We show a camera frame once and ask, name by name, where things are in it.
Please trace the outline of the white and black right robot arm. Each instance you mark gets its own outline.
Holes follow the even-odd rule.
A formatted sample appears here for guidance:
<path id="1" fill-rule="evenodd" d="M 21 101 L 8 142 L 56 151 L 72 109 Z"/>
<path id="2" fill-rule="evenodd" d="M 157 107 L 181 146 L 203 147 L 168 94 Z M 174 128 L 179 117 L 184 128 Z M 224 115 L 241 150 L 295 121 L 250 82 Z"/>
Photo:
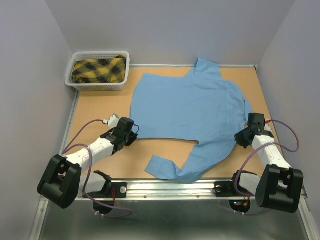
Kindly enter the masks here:
<path id="1" fill-rule="evenodd" d="M 254 173 L 244 172 L 245 167 L 241 166 L 230 182 L 230 189 L 235 195 L 254 196 L 261 208 L 295 213 L 299 207 L 304 175 L 284 159 L 278 149 L 280 144 L 266 129 L 267 123 L 263 114 L 249 113 L 247 127 L 235 134 L 239 146 L 254 149 L 245 163 L 258 155 L 264 171 L 258 177 Z"/>

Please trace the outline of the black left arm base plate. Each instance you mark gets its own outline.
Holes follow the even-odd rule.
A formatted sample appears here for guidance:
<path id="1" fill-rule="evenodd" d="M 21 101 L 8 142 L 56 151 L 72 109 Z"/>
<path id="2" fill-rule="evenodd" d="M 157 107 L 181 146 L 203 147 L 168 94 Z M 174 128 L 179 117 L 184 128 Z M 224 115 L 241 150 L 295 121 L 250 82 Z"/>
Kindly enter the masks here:
<path id="1" fill-rule="evenodd" d="M 92 192 L 89 195 L 94 199 L 112 199 L 112 201 L 102 201 L 105 205 L 115 206 L 117 199 L 124 199 L 127 197 L 127 183 L 126 182 L 111 182 L 104 186 L 99 192 Z M 92 203 L 93 209 L 102 214 L 109 214 L 113 209 L 102 206 L 98 203 Z"/>

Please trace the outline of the light blue long sleeve shirt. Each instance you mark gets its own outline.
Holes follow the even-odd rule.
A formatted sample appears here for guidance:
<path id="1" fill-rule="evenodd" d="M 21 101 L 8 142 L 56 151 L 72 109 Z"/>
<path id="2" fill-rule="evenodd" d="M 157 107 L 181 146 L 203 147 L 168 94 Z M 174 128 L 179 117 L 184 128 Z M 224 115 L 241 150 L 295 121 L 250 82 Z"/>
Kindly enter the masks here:
<path id="1" fill-rule="evenodd" d="M 224 80 L 213 62 L 198 59 L 184 77 L 144 74 L 130 108 L 139 137 L 197 142 L 183 168 L 154 155 L 146 172 L 181 183 L 199 180 L 231 154 L 235 135 L 244 129 L 252 111 L 244 93 Z"/>

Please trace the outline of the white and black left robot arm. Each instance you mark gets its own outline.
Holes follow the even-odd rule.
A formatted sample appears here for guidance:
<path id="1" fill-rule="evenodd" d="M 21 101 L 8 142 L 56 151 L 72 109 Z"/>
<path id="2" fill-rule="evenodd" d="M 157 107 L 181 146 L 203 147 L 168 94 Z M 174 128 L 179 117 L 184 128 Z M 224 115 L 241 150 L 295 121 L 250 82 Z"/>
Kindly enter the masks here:
<path id="1" fill-rule="evenodd" d="M 133 132 L 135 122 L 127 117 L 119 118 L 113 114 L 108 120 L 101 120 L 108 125 L 109 131 L 102 134 L 90 145 L 77 144 L 81 150 L 67 155 L 73 146 L 68 145 L 62 154 L 53 156 L 37 186 L 37 192 L 58 205 L 68 208 L 77 197 L 84 194 L 88 181 L 81 178 L 84 171 L 91 172 L 94 163 L 113 156 L 124 147 L 129 147 L 137 138 Z"/>

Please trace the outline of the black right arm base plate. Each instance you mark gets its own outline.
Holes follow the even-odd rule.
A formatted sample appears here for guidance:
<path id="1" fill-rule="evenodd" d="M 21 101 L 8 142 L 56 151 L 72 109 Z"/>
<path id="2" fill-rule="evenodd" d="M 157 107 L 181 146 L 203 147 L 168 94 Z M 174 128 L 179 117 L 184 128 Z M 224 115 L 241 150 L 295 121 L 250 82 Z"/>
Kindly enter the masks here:
<path id="1" fill-rule="evenodd" d="M 216 181 L 212 189 L 212 193 L 217 198 L 235 198 L 229 200 L 229 208 L 236 213 L 247 214 L 251 208 L 251 198 L 248 196 L 239 195 L 234 189 L 232 180 Z"/>

